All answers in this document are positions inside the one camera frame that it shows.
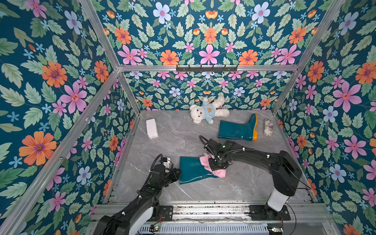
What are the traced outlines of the pink cloth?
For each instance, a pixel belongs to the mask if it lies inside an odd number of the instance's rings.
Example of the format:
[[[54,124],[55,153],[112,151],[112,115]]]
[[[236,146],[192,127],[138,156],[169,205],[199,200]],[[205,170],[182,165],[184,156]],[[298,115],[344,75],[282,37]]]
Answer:
[[[205,153],[204,156],[200,157],[200,162],[202,166],[204,167],[205,170],[209,171],[212,175],[219,177],[219,178],[224,178],[226,176],[226,170],[225,169],[219,169],[219,170],[212,170],[210,167],[209,160],[213,160],[214,157],[213,155],[209,153]]]

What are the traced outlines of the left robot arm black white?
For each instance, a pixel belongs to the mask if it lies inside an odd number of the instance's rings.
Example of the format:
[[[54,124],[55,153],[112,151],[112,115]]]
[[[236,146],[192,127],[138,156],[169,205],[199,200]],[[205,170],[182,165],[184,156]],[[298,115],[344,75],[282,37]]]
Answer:
[[[157,164],[152,167],[137,197],[113,216],[103,216],[94,231],[95,235],[135,235],[151,218],[161,217],[159,198],[163,188],[179,180],[182,170]]]

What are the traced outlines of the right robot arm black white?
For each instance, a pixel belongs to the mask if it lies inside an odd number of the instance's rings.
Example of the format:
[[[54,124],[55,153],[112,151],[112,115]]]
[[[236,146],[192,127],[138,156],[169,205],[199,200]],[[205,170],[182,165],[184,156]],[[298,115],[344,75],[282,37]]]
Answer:
[[[271,174],[274,188],[265,205],[265,212],[280,212],[288,199],[295,195],[301,182],[302,170],[288,152],[264,152],[243,147],[233,141],[221,144],[201,135],[199,139],[211,155],[208,164],[212,171],[225,170],[233,162],[240,162],[264,169]]]

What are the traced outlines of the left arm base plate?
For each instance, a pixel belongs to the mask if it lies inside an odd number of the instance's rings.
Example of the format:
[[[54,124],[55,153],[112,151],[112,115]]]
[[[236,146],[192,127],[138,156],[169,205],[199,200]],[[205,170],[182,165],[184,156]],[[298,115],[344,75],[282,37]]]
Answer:
[[[171,205],[157,206],[154,208],[153,218],[151,221],[172,221],[174,207]]]

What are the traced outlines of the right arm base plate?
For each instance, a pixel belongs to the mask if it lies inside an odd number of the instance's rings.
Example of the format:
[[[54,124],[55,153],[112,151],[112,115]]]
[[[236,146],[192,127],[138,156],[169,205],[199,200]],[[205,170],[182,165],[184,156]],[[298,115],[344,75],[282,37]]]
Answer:
[[[266,221],[290,221],[291,216],[287,209],[287,206],[284,205],[280,211],[275,211],[271,207],[266,205],[249,205],[249,216],[252,219],[257,220],[266,220]]]

